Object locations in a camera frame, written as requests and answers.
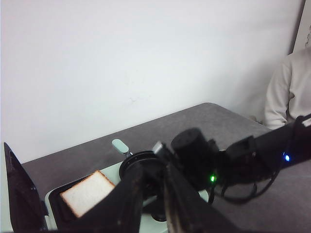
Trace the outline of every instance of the toast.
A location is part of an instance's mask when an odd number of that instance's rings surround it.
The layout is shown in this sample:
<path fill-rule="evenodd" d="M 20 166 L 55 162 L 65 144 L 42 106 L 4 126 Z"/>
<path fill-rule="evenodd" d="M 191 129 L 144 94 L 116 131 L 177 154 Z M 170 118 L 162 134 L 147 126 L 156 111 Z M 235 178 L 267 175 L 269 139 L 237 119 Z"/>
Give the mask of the toast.
<path fill-rule="evenodd" d="M 75 184 L 62 192 L 60 196 L 76 217 L 81 217 L 101 200 L 103 200 L 115 185 L 100 171 Z"/>

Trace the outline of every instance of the black panel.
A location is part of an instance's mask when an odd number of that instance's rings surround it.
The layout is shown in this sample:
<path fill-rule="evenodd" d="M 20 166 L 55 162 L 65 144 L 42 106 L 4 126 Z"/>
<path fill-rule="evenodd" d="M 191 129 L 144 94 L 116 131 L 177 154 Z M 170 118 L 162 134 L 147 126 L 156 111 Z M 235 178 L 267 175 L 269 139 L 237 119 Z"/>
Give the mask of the black panel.
<path fill-rule="evenodd" d="M 4 153 L 13 230 L 44 229 L 44 212 L 34 183 L 6 143 Z"/>
<path fill-rule="evenodd" d="M 60 193 L 66 191 L 67 189 L 73 187 L 75 184 L 83 180 L 85 177 L 73 181 L 69 184 L 66 184 L 62 187 L 59 187 L 53 190 L 49 195 L 49 202 L 51 204 L 53 216 L 55 218 L 55 222 L 58 229 L 65 228 L 67 225 L 72 223 L 77 217 L 73 214 L 71 209 L 67 206 L 67 204 L 63 201 L 60 196 Z"/>

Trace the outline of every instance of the table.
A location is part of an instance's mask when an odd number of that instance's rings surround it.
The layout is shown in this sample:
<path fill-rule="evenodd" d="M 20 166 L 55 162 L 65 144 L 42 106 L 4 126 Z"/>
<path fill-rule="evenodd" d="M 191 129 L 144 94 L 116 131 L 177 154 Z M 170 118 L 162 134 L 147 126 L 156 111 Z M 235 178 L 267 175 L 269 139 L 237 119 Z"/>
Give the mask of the table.
<path fill-rule="evenodd" d="M 170 145 L 178 133 L 191 127 L 200 128 L 206 139 L 215 139 L 220 149 L 269 131 L 217 104 L 203 103 L 24 163 L 23 167 L 44 199 L 54 188 L 122 161 L 124 157 L 111 145 L 114 138 L 120 138 L 132 152 L 138 152 L 150 150 L 158 140 Z M 246 205 L 235 206 L 219 198 L 215 198 L 213 205 L 242 229 L 309 232 L 310 168 L 310 162 L 306 162 L 282 171 L 263 196 Z"/>

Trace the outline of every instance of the sleeve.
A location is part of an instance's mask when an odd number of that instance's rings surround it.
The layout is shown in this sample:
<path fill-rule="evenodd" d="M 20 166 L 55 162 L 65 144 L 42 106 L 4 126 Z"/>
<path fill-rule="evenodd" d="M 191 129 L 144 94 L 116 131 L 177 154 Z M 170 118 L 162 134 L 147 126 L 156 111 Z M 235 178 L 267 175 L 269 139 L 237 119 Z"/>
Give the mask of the sleeve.
<path fill-rule="evenodd" d="M 264 124 L 274 130 L 287 123 L 292 69 L 288 58 L 275 70 L 268 85 Z"/>

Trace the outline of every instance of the white sweater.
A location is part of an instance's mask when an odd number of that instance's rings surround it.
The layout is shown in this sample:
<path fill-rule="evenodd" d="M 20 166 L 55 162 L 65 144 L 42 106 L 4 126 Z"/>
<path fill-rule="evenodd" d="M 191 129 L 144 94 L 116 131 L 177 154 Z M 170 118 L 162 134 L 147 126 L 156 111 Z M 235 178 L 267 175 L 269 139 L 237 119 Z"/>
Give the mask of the white sweater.
<path fill-rule="evenodd" d="M 311 113 L 311 47 L 288 55 L 269 83 L 264 123 L 277 129 Z"/>

